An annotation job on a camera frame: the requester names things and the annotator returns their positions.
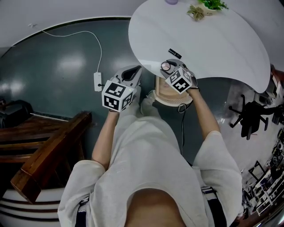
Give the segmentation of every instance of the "white t-shirt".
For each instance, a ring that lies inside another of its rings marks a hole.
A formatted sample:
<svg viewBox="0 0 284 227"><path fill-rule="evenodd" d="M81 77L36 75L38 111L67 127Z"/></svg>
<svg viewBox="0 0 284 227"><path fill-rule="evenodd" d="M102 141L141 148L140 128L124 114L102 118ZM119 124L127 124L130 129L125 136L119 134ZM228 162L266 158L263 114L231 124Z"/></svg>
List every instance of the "white t-shirt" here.
<svg viewBox="0 0 284 227"><path fill-rule="evenodd" d="M163 120L142 117L127 129L123 125L115 130L106 172L91 160L74 166L58 208L62 227L75 226L79 203L87 196L88 227L123 227L133 194L145 188L167 192L187 227L214 226L200 189L204 185L217 191L227 225L233 222L241 206L241 175L219 132L207 136L192 168Z"/></svg>

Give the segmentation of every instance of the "white cable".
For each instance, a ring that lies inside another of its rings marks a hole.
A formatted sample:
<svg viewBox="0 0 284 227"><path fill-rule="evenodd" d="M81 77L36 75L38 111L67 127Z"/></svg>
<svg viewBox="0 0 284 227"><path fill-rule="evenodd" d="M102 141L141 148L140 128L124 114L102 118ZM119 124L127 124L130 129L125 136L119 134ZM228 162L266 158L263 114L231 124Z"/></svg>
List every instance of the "white cable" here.
<svg viewBox="0 0 284 227"><path fill-rule="evenodd" d="M35 114L35 113L30 113L30 114L37 116L37 117L43 117L43 118L53 119L53 120L57 120L57 121L68 121L68 120L64 120L64 119L60 119L60 118L48 117L48 116L39 115L39 114Z"/></svg>
<svg viewBox="0 0 284 227"><path fill-rule="evenodd" d="M99 48L101 49L101 57L99 58L98 69L97 69L96 72L99 71L99 65L100 65L101 60L102 60L103 51L102 51L102 46L101 46L101 43L99 42L98 37L97 37L93 32L90 32L90 31L79 31L79 32L76 32L76 33L73 33L73 34L70 34L70 35L52 35L52 34L46 32L46 31L43 31L43 30L41 30L41 29L39 29L39 28L36 28L36 29L39 30L39 31L44 32L45 34L48 34L48 35L51 35L51 36L54 36L54 37L68 37L68 36L76 35L76 34L79 34L79 33L82 33L82 32L91 33L91 34L97 39L97 41L98 41L98 43L99 43Z"/></svg>

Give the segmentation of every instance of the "black cable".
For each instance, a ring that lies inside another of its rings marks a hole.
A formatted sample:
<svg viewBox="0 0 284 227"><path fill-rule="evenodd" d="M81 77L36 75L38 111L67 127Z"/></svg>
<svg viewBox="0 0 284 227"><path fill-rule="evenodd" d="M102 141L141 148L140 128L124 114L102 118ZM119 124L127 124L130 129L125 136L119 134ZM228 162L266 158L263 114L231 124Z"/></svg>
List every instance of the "black cable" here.
<svg viewBox="0 0 284 227"><path fill-rule="evenodd" d="M188 105L185 104L185 103L182 103L182 104L180 104L177 107L177 112L180 113L180 114L183 113L182 120L181 120L181 133L182 133L182 137L181 137L181 155L183 155L183 146L185 145L184 119L185 119L186 111L190 107L191 103L188 104Z"/></svg>

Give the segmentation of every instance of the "black marker pen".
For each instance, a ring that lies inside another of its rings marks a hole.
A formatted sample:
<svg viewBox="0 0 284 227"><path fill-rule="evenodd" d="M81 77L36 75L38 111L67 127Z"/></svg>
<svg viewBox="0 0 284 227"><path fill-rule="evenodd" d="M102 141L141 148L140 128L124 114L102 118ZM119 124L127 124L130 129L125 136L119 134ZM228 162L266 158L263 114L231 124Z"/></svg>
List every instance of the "black marker pen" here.
<svg viewBox="0 0 284 227"><path fill-rule="evenodd" d="M173 54L173 55L176 56L178 59L181 59L181 55L178 54L177 52L175 52L173 49L169 49L169 53Z"/></svg>

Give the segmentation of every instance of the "potted plant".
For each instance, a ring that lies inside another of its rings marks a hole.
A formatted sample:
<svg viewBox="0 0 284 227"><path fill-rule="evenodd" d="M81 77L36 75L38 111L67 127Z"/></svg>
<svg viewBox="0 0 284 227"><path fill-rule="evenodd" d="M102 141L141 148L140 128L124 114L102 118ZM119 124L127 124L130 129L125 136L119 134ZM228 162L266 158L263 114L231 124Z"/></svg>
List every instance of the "potted plant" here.
<svg viewBox="0 0 284 227"><path fill-rule="evenodd" d="M200 7L203 10L204 15L211 16L222 9L229 9L225 2L221 0L198 0L199 4L196 7Z"/></svg>

